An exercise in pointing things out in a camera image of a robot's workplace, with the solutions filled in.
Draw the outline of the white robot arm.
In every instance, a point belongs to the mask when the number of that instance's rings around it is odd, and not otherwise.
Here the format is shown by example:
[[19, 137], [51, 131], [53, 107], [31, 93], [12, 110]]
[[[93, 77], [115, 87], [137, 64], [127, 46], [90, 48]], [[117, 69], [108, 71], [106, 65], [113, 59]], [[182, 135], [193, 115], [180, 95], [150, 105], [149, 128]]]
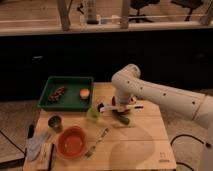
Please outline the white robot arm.
[[140, 74], [137, 65], [129, 64], [112, 76], [115, 103], [127, 105], [134, 95], [183, 114], [205, 128], [207, 136], [198, 171], [213, 171], [213, 96], [143, 81]]

